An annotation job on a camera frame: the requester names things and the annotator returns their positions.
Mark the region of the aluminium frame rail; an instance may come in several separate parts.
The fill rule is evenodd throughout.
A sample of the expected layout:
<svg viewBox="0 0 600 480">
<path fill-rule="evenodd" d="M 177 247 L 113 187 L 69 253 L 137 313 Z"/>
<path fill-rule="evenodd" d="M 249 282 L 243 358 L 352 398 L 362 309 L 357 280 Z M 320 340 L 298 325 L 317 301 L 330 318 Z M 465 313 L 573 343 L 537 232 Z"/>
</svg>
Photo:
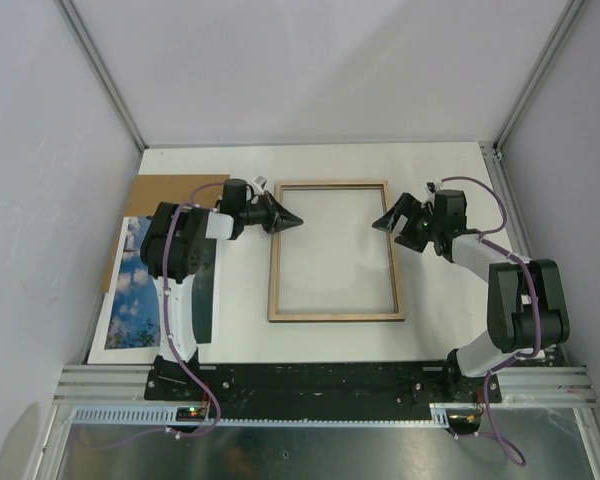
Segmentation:
<svg viewBox="0 0 600 480">
<path fill-rule="evenodd" d="M 54 399 L 114 404 L 141 402 L 146 365 L 68 365 Z M 509 367 L 497 375 L 503 405 L 510 408 L 596 408 L 598 399 L 585 367 Z"/>
</svg>

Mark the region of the landscape photo print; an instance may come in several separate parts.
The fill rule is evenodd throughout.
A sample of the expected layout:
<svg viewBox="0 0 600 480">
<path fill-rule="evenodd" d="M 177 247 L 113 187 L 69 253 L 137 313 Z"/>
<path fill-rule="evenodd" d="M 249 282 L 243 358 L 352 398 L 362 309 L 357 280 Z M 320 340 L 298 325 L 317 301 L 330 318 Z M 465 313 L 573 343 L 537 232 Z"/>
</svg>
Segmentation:
<svg viewBox="0 0 600 480">
<path fill-rule="evenodd" d="M 89 364 L 151 364 L 160 344 L 156 287 L 140 260 L 148 231 L 146 216 L 126 217 L 113 263 L 109 287 L 89 351 Z M 211 240 L 192 287 L 193 327 L 197 341 L 209 344 L 217 328 L 221 246 Z"/>
</svg>

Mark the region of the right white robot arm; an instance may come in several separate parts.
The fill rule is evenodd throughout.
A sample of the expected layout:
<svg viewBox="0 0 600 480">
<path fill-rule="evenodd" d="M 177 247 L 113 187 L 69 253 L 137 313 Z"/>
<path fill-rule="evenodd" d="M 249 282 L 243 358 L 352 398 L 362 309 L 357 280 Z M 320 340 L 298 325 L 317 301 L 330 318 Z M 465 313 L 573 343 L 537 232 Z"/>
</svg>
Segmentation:
<svg viewBox="0 0 600 480">
<path fill-rule="evenodd" d="M 486 330 L 469 344 L 451 351 L 441 376 L 443 393 L 464 401 L 477 389 L 477 379 L 518 360 L 534 359 L 570 336 L 570 321 L 557 263 L 513 253 L 468 227 L 463 191 L 436 189 L 425 201 L 403 193 L 372 227 L 394 231 L 405 220 L 395 242 L 435 254 L 463 267 L 487 285 Z"/>
</svg>

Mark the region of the left corner aluminium post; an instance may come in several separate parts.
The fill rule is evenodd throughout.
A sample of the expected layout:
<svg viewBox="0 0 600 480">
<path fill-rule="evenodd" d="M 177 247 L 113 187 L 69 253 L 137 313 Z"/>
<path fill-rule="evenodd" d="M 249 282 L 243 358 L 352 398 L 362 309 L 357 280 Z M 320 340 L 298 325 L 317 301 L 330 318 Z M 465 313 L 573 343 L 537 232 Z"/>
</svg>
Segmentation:
<svg viewBox="0 0 600 480">
<path fill-rule="evenodd" d="M 75 2 L 55 0 L 54 4 L 85 57 L 114 114 L 121 122 L 135 149 L 143 153 L 147 144 Z"/>
</svg>

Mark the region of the brown cardboard backing board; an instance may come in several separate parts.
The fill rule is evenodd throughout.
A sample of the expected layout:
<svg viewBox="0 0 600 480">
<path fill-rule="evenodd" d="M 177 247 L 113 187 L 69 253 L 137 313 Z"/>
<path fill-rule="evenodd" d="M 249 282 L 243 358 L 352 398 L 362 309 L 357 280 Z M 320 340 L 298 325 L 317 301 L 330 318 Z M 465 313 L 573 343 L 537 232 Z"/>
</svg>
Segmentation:
<svg viewBox="0 0 600 480">
<path fill-rule="evenodd" d="M 114 243 L 101 281 L 100 292 L 106 293 L 111 285 L 114 261 L 120 238 L 123 236 L 122 223 L 126 217 L 150 216 L 155 212 L 160 202 L 183 203 L 189 200 L 199 187 L 219 183 L 219 186 L 207 187 L 194 196 L 195 202 L 201 206 L 213 207 L 222 193 L 222 184 L 228 178 L 228 174 L 137 175 L 131 184 L 122 218 L 117 225 Z"/>
</svg>

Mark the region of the corner aluminium post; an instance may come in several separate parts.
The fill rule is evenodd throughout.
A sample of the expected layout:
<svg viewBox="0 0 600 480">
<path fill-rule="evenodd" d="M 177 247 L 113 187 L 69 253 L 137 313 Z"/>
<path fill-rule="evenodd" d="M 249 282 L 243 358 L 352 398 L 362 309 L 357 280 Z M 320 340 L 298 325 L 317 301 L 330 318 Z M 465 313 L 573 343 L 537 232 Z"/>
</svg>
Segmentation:
<svg viewBox="0 0 600 480">
<path fill-rule="evenodd" d="M 85 57 L 114 114 L 121 122 L 135 149 L 143 153 L 147 144 L 75 2 L 55 0 L 54 4 Z"/>
<path fill-rule="evenodd" d="M 494 141 L 486 165 L 509 216 L 515 249 L 559 266 L 571 321 L 565 348 L 575 355 L 587 333 L 585 233 L 591 185 L 586 37 L 600 1 L 569 1 Z"/>
</svg>

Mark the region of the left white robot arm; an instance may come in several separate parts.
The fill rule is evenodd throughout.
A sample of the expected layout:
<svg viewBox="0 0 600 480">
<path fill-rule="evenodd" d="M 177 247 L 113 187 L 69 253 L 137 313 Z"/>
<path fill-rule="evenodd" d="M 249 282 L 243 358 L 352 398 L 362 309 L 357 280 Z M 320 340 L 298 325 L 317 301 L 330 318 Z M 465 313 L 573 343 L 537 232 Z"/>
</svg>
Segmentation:
<svg viewBox="0 0 600 480">
<path fill-rule="evenodd" d="M 158 357 L 181 364 L 169 371 L 165 385 L 182 400 L 194 397 L 201 387 L 200 374 L 184 364 L 198 351 L 192 293 L 205 248 L 237 239 L 247 226 L 259 225 L 273 235 L 304 224 L 261 186 L 236 178 L 220 186 L 222 193 L 212 208 L 193 201 L 159 203 L 140 248 L 161 308 Z"/>
</svg>

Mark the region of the right corner aluminium post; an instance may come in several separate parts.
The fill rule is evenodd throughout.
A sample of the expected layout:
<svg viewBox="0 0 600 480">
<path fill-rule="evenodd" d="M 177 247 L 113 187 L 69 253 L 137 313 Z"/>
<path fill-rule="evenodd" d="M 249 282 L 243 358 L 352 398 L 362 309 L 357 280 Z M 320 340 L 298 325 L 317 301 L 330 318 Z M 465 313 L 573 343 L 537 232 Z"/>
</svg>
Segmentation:
<svg viewBox="0 0 600 480">
<path fill-rule="evenodd" d="M 591 185 L 586 37 L 600 1 L 569 1 L 494 141 L 486 165 L 509 216 L 515 249 L 559 266 L 571 321 L 565 348 L 575 355 L 587 333 L 585 233 Z"/>
</svg>

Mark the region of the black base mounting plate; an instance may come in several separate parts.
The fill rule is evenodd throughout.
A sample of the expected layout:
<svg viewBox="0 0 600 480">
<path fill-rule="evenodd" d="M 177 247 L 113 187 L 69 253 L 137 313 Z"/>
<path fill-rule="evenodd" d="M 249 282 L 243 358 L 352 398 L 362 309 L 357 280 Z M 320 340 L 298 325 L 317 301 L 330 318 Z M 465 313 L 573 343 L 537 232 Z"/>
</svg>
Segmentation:
<svg viewBox="0 0 600 480">
<path fill-rule="evenodd" d="M 144 397 L 199 401 L 206 389 L 228 420 L 406 421 L 429 419 L 432 403 L 502 400 L 497 378 L 445 383 L 445 361 L 216 364 L 186 369 L 156 360 Z"/>
</svg>

